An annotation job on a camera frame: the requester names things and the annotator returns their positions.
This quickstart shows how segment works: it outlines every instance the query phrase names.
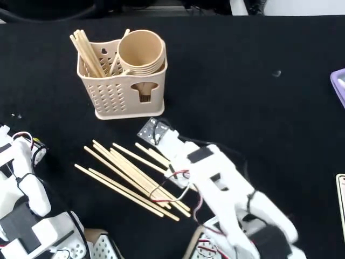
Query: wooden chopstick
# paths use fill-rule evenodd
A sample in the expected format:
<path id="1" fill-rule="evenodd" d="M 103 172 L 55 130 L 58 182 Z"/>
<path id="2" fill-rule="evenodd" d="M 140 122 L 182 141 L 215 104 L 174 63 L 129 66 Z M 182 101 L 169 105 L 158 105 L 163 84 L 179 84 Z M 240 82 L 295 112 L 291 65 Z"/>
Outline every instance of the wooden chopstick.
<path id="1" fill-rule="evenodd" d="M 162 160 L 161 158 L 159 158 L 157 155 L 159 155 L 158 153 L 157 153 L 157 155 L 156 154 L 154 154 L 154 153 L 151 153 L 151 152 L 149 152 L 149 150 L 148 149 L 146 149 L 146 148 L 144 148 L 142 145 L 140 145 L 139 143 L 135 143 L 135 146 L 137 147 L 137 148 L 139 148 L 141 151 L 143 151 L 143 152 L 145 152 L 146 154 L 148 154 L 150 157 L 152 157 L 153 159 L 155 159 L 155 160 L 157 160 L 159 163 L 161 163 L 163 166 L 165 166 L 166 168 L 168 168 L 169 167 L 169 164 L 170 163 L 168 163 L 168 162 L 166 162 L 166 161 L 164 161 L 164 160 Z"/>
<path id="2" fill-rule="evenodd" d="M 116 143 L 113 143 L 113 146 L 116 147 L 117 149 L 121 150 L 122 152 L 126 153 L 127 155 L 130 155 L 132 158 L 135 158 L 136 160 L 144 163 L 145 165 L 153 168 L 154 170 L 157 170 L 158 172 L 162 173 L 162 174 L 165 174 L 165 170 L 154 165 L 153 163 L 145 160 L 144 158 L 132 153 L 131 151 L 125 149 L 124 147 L 121 147 L 120 145 L 116 144 Z"/>
<path id="3" fill-rule="evenodd" d="M 129 182 L 131 185 L 133 185 L 135 188 L 137 188 L 139 191 L 144 193 L 145 195 L 149 195 L 148 191 L 143 189 L 140 185 L 138 185 L 136 182 L 134 182 L 131 178 L 123 174 L 120 170 L 112 166 L 110 163 L 108 163 L 105 159 L 97 155 L 94 151 L 92 151 L 90 148 L 84 146 L 84 149 L 89 152 L 93 157 L 97 158 L 99 161 L 104 163 L 107 167 L 109 167 L 111 170 L 113 170 L 116 174 L 121 176 L 123 179 L 125 179 L 127 182 Z"/>
<path id="4" fill-rule="evenodd" d="M 120 145 L 117 145 L 118 147 L 120 147 L 121 149 L 124 149 L 124 150 L 126 150 L 126 151 L 128 151 L 127 149 L 125 149 L 124 147 L 121 147 Z M 167 190 L 165 190 L 164 188 L 159 188 L 159 190 L 161 190 L 162 192 L 164 192 L 165 193 L 165 195 L 169 198 L 169 199 L 171 199 L 171 200 L 176 200 L 176 197 L 174 197 L 171 193 L 169 193 Z M 176 208 L 177 208 L 177 206 L 179 206 L 180 208 L 182 208 L 183 209 L 183 212 L 182 213 L 184 213 L 185 211 L 187 211 L 187 212 L 189 212 L 190 211 L 190 208 L 187 206 L 187 205 L 185 205 L 182 201 L 177 201 L 177 202 L 172 202 L 171 203 L 173 206 L 175 206 Z"/>
<path id="5" fill-rule="evenodd" d="M 106 74 L 104 73 L 98 57 L 96 56 L 84 30 L 76 30 L 73 35 L 70 35 L 70 39 L 83 61 L 92 71 L 93 75 L 96 77 L 106 77 Z"/>
<path id="6" fill-rule="evenodd" d="M 165 210 L 165 209 L 162 209 L 161 207 L 159 207 L 158 205 L 154 204 L 153 202 L 151 202 L 151 201 L 145 199 L 144 197 L 142 197 L 142 196 L 136 194 L 134 191 L 132 191 L 132 190 L 126 188 L 125 186 L 123 186 L 123 185 L 121 185 L 121 184 L 119 184 L 119 183 L 117 183 L 117 182 L 115 182 L 113 179 L 111 179 L 111 178 L 109 178 L 109 177 L 107 177 L 107 176 L 105 176 L 105 175 L 103 175 L 103 174 L 97 172 L 96 170 L 91 169 L 91 168 L 89 168 L 88 170 L 89 170 L 91 173 L 94 173 L 95 175 L 97 175 L 98 177 L 101 177 L 103 180 L 106 180 L 107 182 L 111 183 L 111 184 L 114 185 L 115 187 L 118 187 L 119 189 L 123 190 L 124 192 L 130 194 L 131 196 L 133 196 L 133 197 L 137 198 L 138 200 L 144 202 L 145 204 L 147 204 L 147 205 L 153 207 L 154 209 L 158 210 L 159 212 L 163 213 L 164 215 L 170 217 L 171 219 L 173 219 L 173 220 L 175 220 L 175 221 L 179 221 L 179 220 L 180 220 L 180 219 L 179 219 L 177 216 L 175 216 L 174 214 L 168 212 L 168 211 Z"/>
<path id="7" fill-rule="evenodd" d="M 148 185 L 143 182 L 143 178 L 139 178 L 139 176 L 137 175 L 136 172 L 131 172 L 130 170 L 128 170 L 128 168 L 124 168 L 123 164 L 121 164 L 120 161 L 115 161 L 113 159 L 113 156 L 111 155 L 111 153 L 106 150 L 101 144 L 99 144 L 98 142 L 96 142 L 98 145 L 94 144 L 93 147 L 99 152 L 101 153 L 103 156 L 105 156 L 111 163 L 113 163 L 114 165 L 116 165 L 119 169 L 121 169 L 125 174 L 127 174 L 130 178 L 133 179 L 133 181 L 135 181 L 139 186 L 141 186 L 143 189 L 145 189 L 148 192 L 148 189 L 150 189 L 150 187 L 148 187 Z M 168 209 L 171 209 L 171 207 L 169 206 L 169 204 L 167 202 L 160 202 L 159 203 L 160 206 L 162 207 L 167 207 Z"/>
<path id="8" fill-rule="evenodd" d="M 113 155 L 121 155 L 120 153 L 118 153 L 117 151 L 115 151 L 114 149 L 111 148 L 111 153 Z M 155 187 L 158 187 L 159 184 L 156 183 L 153 179 L 151 179 L 147 174 L 145 174 L 143 171 L 141 171 L 140 169 L 138 169 L 134 164 L 132 164 L 130 161 L 128 161 L 126 158 L 123 157 L 124 160 L 126 160 L 128 162 L 129 165 L 131 165 L 133 168 L 136 168 L 136 170 L 138 172 L 140 172 L 141 174 L 145 175 L 147 177 L 148 180 L 150 180 Z M 174 200 L 176 199 L 172 194 L 170 194 L 166 189 L 164 189 L 163 187 L 160 187 L 156 190 L 157 195 L 160 195 L 161 197 L 156 198 L 157 200 L 159 199 L 170 199 L 170 200 Z M 175 208 L 177 208 L 181 213 L 183 213 L 186 217 L 190 217 L 190 213 L 188 213 L 188 211 L 190 211 L 190 208 L 188 208 L 183 202 L 181 201 L 177 201 L 177 202 L 171 202 L 171 205 L 173 205 Z"/>
<path id="9" fill-rule="evenodd" d="M 94 75 L 96 75 L 97 77 L 101 77 L 102 75 L 97 68 L 97 64 L 92 59 L 92 57 L 89 53 L 89 50 L 85 48 L 78 31 L 74 32 L 73 39 L 75 39 L 75 42 L 77 43 L 77 46 L 78 46 L 77 50 L 78 50 L 79 54 L 81 55 L 82 59 L 84 60 L 84 62 L 92 69 L 92 71 L 94 72 Z"/>
<path id="10" fill-rule="evenodd" d="M 151 179 L 147 174 L 145 174 L 143 171 L 141 171 L 139 168 L 137 168 L 134 164 L 132 164 L 129 160 L 127 160 L 124 156 L 122 156 L 119 152 L 111 148 L 111 154 L 116 159 L 117 163 L 125 164 L 125 166 L 129 167 L 129 170 L 132 170 L 132 173 L 139 174 L 141 177 L 144 178 L 145 181 L 147 181 L 150 185 L 149 189 L 152 192 L 157 186 L 158 183 L 156 183 L 153 179 Z M 152 194 L 152 198 L 156 200 L 162 199 L 168 199 L 166 195 L 162 192 L 162 190 L 158 189 L 154 194 Z"/>
<path id="11" fill-rule="evenodd" d="M 130 32 L 130 30 L 127 29 L 127 30 L 125 31 L 125 34 L 123 34 L 122 37 L 127 36 L 127 35 L 129 34 L 129 32 Z M 117 52 L 116 55 L 115 55 L 115 57 L 114 57 L 112 66 L 111 66 L 111 68 L 110 68 L 110 70 L 109 70 L 109 76 L 110 76 L 110 77 L 112 76 L 112 74 L 113 74 L 113 72 L 114 72 L 114 68 L 115 68 L 115 66 L 116 66 L 116 64 L 117 64 L 118 58 L 119 58 L 119 53 Z"/>
<path id="12" fill-rule="evenodd" d="M 93 174 L 91 172 L 89 172 L 87 169 L 77 165 L 77 164 L 74 164 L 74 166 L 81 170 L 83 173 L 91 176 L 92 178 L 96 179 L 97 181 L 103 183 L 105 186 L 109 187 L 110 189 L 118 192 L 119 194 L 123 195 L 124 197 L 134 201 L 135 203 L 137 203 L 138 205 L 142 206 L 143 208 L 149 210 L 150 212 L 156 214 L 157 216 L 159 217 L 164 217 L 164 214 L 162 212 L 159 212 L 158 210 L 148 206 L 147 204 L 145 204 L 144 202 L 142 202 L 141 200 L 139 200 L 138 198 L 136 197 L 133 197 L 131 195 L 129 195 L 128 193 L 124 192 L 123 190 L 121 190 L 120 188 L 117 188 L 115 187 L 114 185 L 111 185 L 109 182 L 107 182 L 106 180 L 102 179 L 101 177 L 97 176 L 96 174 Z"/>
<path id="13" fill-rule="evenodd" d="M 81 58 L 83 59 L 83 61 L 88 65 L 88 67 L 90 68 L 91 72 L 96 76 L 96 77 L 100 77 L 100 74 L 98 73 L 96 67 L 94 66 L 94 64 L 90 61 L 88 55 L 85 53 L 84 49 L 80 46 L 80 43 L 76 41 L 75 37 L 73 35 L 70 35 L 70 39 L 74 45 L 74 47 L 77 49 L 77 51 L 79 52 L 79 55 L 81 56 Z"/>
<path id="14" fill-rule="evenodd" d="M 80 30 L 80 38 L 82 39 L 84 45 L 86 46 L 86 48 L 89 50 L 89 53 L 91 55 L 91 58 L 94 60 L 95 64 L 96 64 L 96 68 L 99 70 L 100 74 L 102 77 L 106 77 L 106 74 L 101 66 L 101 63 L 98 59 L 98 57 L 96 56 L 95 51 L 93 50 L 90 41 L 88 40 L 85 31 L 84 30 Z"/>

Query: beige plastic part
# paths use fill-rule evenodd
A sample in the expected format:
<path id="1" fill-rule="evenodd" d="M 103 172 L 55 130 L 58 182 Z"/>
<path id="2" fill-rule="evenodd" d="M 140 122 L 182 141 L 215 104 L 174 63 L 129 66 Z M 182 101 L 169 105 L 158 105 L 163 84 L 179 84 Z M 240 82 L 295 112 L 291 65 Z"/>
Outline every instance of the beige plastic part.
<path id="1" fill-rule="evenodd" d="M 117 53 L 120 40 L 105 43 L 91 43 L 101 66 L 107 74 Z M 164 64 L 154 74 L 137 76 L 121 74 L 106 78 L 90 77 L 90 69 L 78 55 L 77 74 L 81 78 L 87 93 L 95 107 L 95 114 L 101 120 L 159 116 L 164 112 L 164 83 L 168 68 L 165 44 Z M 117 60 L 116 71 L 123 73 L 120 61 Z M 149 98 L 142 98 L 135 85 L 147 85 Z"/>

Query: cable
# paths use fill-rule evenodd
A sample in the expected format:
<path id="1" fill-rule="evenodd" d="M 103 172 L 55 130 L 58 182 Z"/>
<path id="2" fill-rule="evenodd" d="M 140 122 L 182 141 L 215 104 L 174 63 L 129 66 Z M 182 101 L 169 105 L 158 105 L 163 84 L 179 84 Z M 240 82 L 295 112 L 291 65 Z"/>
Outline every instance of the cable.
<path id="1" fill-rule="evenodd" d="M 39 144 L 40 147 L 34 152 L 34 154 L 32 155 L 32 158 L 31 158 L 31 168 L 32 168 L 32 171 L 33 169 L 36 167 L 35 165 L 35 160 L 36 160 L 36 157 L 37 157 L 37 154 L 44 148 L 47 149 L 47 147 L 45 145 L 42 145 L 41 143 L 38 143 L 35 141 L 36 144 Z"/>
<path id="2" fill-rule="evenodd" d="M 67 259 L 69 259 L 70 257 L 71 257 L 71 253 L 70 253 L 70 251 L 69 250 L 67 250 L 67 249 L 61 249 L 61 250 L 57 250 L 57 252 L 68 252 L 68 257 L 67 257 Z"/>
<path id="3" fill-rule="evenodd" d="M 203 205 L 203 197 L 201 196 L 200 194 L 200 191 L 199 189 L 195 186 L 195 188 L 197 189 L 197 192 L 198 192 L 198 195 L 199 195 L 199 202 L 196 206 L 196 208 L 193 210 L 193 219 L 195 220 L 196 223 L 198 223 L 199 226 L 202 226 L 203 228 L 205 229 L 208 229 L 209 231 L 212 231 L 216 234 L 219 234 L 219 235 L 223 235 L 223 236 L 226 236 L 222 231 L 217 231 L 217 230 L 214 230 L 213 228 L 210 228 L 208 226 L 205 226 L 204 224 L 201 224 L 196 216 L 197 212 L 201 209 L 202 205 Z"/>
<path id="4" fill-rule="evenodd" d="M 152 190 L 152 192 L 151 192 L 150 195 L 149 195 L 149 198 L 150 198 L 152 201 L 154 201 L 154 202 L 175 202 L 175 201 L 181 200 L 181 199 L 186 195 L 186 193 L 188 192 L 188 190 L 189 190 L 189 188 L 190 188 L 190 186 L 191 186 L 190 183 L 188 183 L 187 187 L 185 188 L 185 190 L 183 191 L 183 193 L 181 194 L 181 196 L 178 197 L 177 199 L 174 199 L 174 200 L 169 200 L 169 199 L 165 199 L 165 200 L 155 200 L 155 199 L 152 199 L 151 196 L 152 196 L 152 194 L 153 194 L 157 189 L 159 189 L 160 187 L 162 187 L 162 186 L 168 181 L 168 179 L 170 179 L 170 178 L 176 176 L 177 174 L 186 174 L 187 172 L 188 172 L 188 170 L 181 170 L 181 171 L 174 172 L 171 176 L 169 176 L 168 178 L 166 178 L 160 185 L 158 185 L 156 188 L 154 188 L 154 189 Z"/>
<path id="5" fill-rule="evenodd" d="M 201 248 L 201 249 L 204 249 L 204 250 L 207 250 L 207 251 L 211 251 L 211 252 L 218 252 L 221 254 L 221 256 L 225 259 L 229 259 L 229 257 L 225 254 L 225 252 L 223 252 L 222 250 L 220 250 L 215 244 L 212 243 L 212 241 L 210 239 L 203 239 L 203 238 L 199 238 L 198 240 L 199 242 L 208 242 L 208 243 L 211 243 L 212 244 L 212 247 L 215 247 L 216 250 L 214 249 L 210 249 L 208 247 L 203 247 L 203 246 L 198 246 L 197 248 Z"/>
<path id="6" fill-rule="evenodd" d="M 29 138 L 30 138 L 30 143 L 31 143 L 30 149 L 32 150 L 32 149 L 33 149 L 34 141 L 33 141 L 32 135 L 31 135 L 29 132 L 27 132 L 27 131 L 19 131 L 19 132 L 17 132 L 16 134 L 14 134 L 14 135 L 12 136 L 12 139 L 15 140 L 17 137 L 21 137 L 21 136 L 23 136 L 23 135 L 29 136 Z"/>
<path id="7" fill-rule="evenodd" d="M 205 258 L 213 258 L 215 255 L 206 256 L 206 255 L 202 254 L 201 251 L 198 250 L 198 248 L 199 248 L 200 250 L 203 249 L 203 250 L 206 250 L 206 251 L 213 252 L 213 253 L 217 254 L 217 251 L 215 251 L 215 250 L 213 250 L 213 249 L 210 249 L 210 248 L 207 248 L 207 247 L 198 246 L 198 247 L 196 248 L 196 251 L 198 252 L 198 254 L 200 254 L 202 257 L 205 257 Z"/>

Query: black tablecloth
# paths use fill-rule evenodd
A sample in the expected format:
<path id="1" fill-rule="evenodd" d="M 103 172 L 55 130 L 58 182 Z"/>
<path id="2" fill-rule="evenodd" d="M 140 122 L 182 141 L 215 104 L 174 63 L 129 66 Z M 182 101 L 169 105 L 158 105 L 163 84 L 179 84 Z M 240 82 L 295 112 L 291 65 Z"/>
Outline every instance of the black tablecloth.
<path id="1" fill-rule="evenodd" d="M 345 67 L 345 17 L 126 18 L 0 26 L 0 121 L 32 132 L 50 147 L 38 174 L 85 227 L 108 230 L 126 258 L 181 258 L 196 229 L 192 219 L 158 219 L 73 167 L 77 162 L 112 175 L 83 151 L 92 139 L 136 151 L 136 133 L 147 119 L 95 117 L 68 38 L 75 29 L 85 29 L 91 40 L 104 42 L 120 38 L 126 28 L 154 30 L 167 44 L 164 117 L 183 135 L 242 151 L 253 185 L 293 221 L 306 255 L 342 258 L 335 175 L 345 171 L 345 111 L 329 76 Z M 173 184 L 167 188 L 181 192 Z M 193 207 L 196 194 L 185 200 Z"/>

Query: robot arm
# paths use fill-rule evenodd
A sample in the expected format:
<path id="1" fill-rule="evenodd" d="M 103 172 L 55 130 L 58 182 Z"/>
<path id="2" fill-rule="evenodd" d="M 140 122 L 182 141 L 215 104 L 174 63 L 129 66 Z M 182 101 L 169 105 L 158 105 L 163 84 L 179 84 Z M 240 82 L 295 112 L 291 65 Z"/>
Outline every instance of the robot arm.
<path id="1" fill-rule="evenodd" d="M 51 204 L 32 171 L 32 145 L 22 137 L 13 140 L 7 135 L 8 129 L 0 127 L 0 166 L 10 161 L 13 166 L 9 178 L 0 173 L 0 238 L 7 241 L 1 253 L 6 259 L 33 259 L 47 250 L 57 253 L 55 258 L 66 258 L 68 251 L 71 258 L 84 258 L 86 246 L 70 215 L 63 212 L 46 217 Z M 24 195 L 27 202 L 18 203 Z"/>
<path id="2" fill-rule="evenodd" d="M 182 142 L 177 131 L 153 118 L 138 136 L 167 157 L 174 171 L 189 170 L 189 179 L 182 175 L 169 179 L 181 188 L 191 183 L 198 190 L 222 231 L 219 234 L 205 228 L 205 234 L 229 258 L 305 258 L 292 245 L 298 239 L 292 222 L 246 181 L 217 146 L 200 148 L 193 142 Z M 172 173 L 169 169 L 165 176 Z M 254 220 L 247 222 L 248 215 Z"/>

